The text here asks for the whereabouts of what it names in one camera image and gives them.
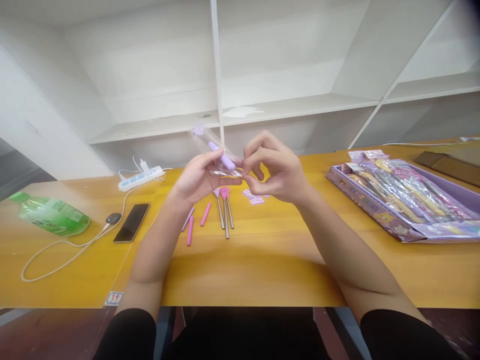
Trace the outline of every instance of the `cable plug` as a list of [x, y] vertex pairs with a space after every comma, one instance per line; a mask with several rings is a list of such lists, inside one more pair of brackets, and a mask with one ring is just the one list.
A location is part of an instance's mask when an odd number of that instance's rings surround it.
[[152, 171], [150, 170], [149, 166], [147, 165], [147, 162], [142, 160], [142, 158], [140, 158], [140, 167], [143, 169], [143, 173], [148, 176], [152, 173]]

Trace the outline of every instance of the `person's right hand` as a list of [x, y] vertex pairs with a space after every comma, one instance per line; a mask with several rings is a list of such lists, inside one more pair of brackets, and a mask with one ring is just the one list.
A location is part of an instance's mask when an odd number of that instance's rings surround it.
[[[263, 163], [270, 173], [265, 181], [260, 169]], [[250, 171], [258, 178], [250, 176]], [[253, 195], [272, 195], [295, 205], [308, 197], [310, 184], [300, 159], [270, 132], [259, 133], [243, 149], [243, 179]]]

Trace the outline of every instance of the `plastic bottle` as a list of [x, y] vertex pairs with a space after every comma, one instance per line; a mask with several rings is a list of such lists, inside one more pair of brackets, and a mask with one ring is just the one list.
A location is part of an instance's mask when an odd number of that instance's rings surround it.
[[20, 203], [21, 219], [61, 237], [83, 233], [92, 222], [73, 206], [53, 197], [32, 197], [20, 191], [9, 199]]

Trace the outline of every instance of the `yellow table top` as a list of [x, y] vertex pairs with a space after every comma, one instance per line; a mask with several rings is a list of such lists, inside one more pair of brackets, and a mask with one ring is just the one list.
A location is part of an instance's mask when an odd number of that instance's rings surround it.
[[[413, 146], [381, 148], [392, 158], [409, 161], [423, 150]], [[480, 308], [480, 243], [400, 243], [325, 178], [331, 166], [348, 159], [346, 150], [301, 157], [309, 181], [385, 262], [416, 306]], [[59, 238], [23, 222], [12, 201], [0, 203], [0, 307], [102, 307], [110, 291], [125, 289], [138, 245], [180, 173], [181, 169], [169, 170], [165, 182], [152, 181], [128, 197], [126, 214], [133, 204], [151, 203], [132, 244], [113, 244], [114, 229], [59, 272], [32, 283], [21, 281], [22, 267]], [[479, 192], [475, 186], [445, 177]], [[125, 193], [117, 190], [117, 183], [117, 177], [56, 181], [32, 184], [25, 191], [62, 199], [89, 215], [95, 223], [71, 239], [80, 244], [100, 231], [110, 213], [121, 211]], [[344, 306], [297, 210], [273, 197], [251, 205], [242, 195], [245, 188], [242, 185], [230, 192], [235, 229], [230, 230], [228, 240], [220, 226], [215, 196], [195, 206], [192, 244], [186, 246], [186, 232], [180, 235], [165, 279], [162, 305]], [[208, 202], [212, 203], [210, 213], [200, 227]], [[31, 264], [26, 276], [48, 273], [78, 251], [69, 245], [54, 246]]]

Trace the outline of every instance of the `smartphone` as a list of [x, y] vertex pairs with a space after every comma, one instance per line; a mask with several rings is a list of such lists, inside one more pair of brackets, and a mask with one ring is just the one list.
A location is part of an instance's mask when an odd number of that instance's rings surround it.
[[136, 204], [133, 206], [120, 231], [113, 239], [115, 244], [131, 243], [135, 239], [149, 207], [150, 204]]

